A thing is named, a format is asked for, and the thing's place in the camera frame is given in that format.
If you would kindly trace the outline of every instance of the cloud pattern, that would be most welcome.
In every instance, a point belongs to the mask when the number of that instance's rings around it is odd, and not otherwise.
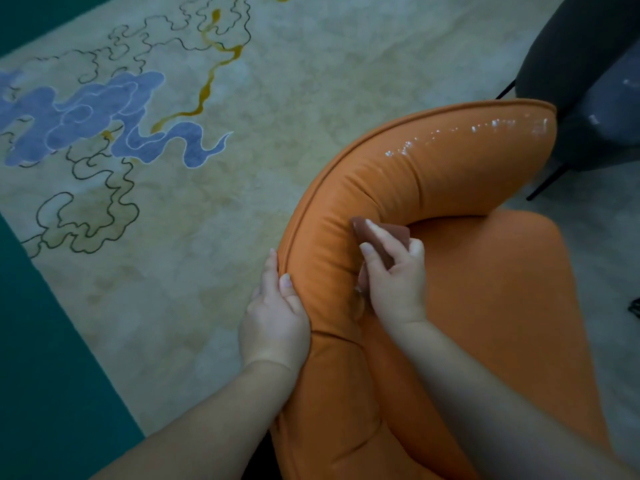
[[[188,168],[197,168],[212,155],[224,151],[226,133],[210,150],[202,147],[202,127],[190,121],[175,124],[167,132],[140,135],[138,125],[146,113],[146,104],[164,82],[160,72],[133,75],[118,74],[106,84],[86,84],[65,102],[56,103],[56,90],[41,86],[11,102],[5,94],[20,77],[20,72],[0,71],[0,132],[14,120],[30,116],[31,126],[7,154],[4,163],[17,166],[36,163],[51,153],[80,139],[105,131],[112,121],[124,124],[122,133],[111,145],[114,157],[134,157],[151,163],[173,138],[182,138],[186,148],[182,156]]]

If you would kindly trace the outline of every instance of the chair leg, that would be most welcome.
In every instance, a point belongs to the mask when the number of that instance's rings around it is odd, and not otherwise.
[[[496,99],[502,99],[503,97],[506,96],[506,94],[512,90],[514,87],[516,87],[516,80],[512,80],[511,83],[502,90],[502,92],[500,93],[500,95],[498,97],[496,97]]]
[[[568,170],[569,170],[569,165],[563,164],[555,172],[549,175],[549,177],[544,182],[542,182],[538,186],[538,188],[531,193],[531,195],[527,197],[527,200],[532,201],[533,199],[535,199],[540,194],[540,192],[545,190],[549,185],[554,183],[558,178],[562,177]]]

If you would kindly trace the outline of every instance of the hand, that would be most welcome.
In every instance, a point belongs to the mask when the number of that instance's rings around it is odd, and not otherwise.
[[[407,251],[400,241],[368,219],[367,225],[394,259],[393,267],[387,270],[370,243],[360,245],[369,272],[371,304],[382,326],[397,341],[407,324],[426,320],[424,247],[420,239],[411,239]]]
[[[278,280],[278,257],[271,250],[238,332],[243,369],[275,362],[298,377],[311,342],[309,318],[288,274]]]

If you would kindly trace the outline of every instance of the orange leather chair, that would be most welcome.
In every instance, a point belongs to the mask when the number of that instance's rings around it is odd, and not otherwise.
[[[349,218],[423,240],[429,319],[513,389],[605,448],[586,334],[556,226],[496,210],[547,160],[553,106],[460,104],[363,136],[302,197],[280,244],[312,341],[271,428],[285,479],[475,479],[411,364],[354,290]]]

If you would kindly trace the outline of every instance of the gray chair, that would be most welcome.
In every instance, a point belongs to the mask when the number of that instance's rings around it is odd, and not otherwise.
[[[513,87],[558,110],[561,165],[527,200],[569,170],[640,160],[640,0],[564,0],[498,99]]]

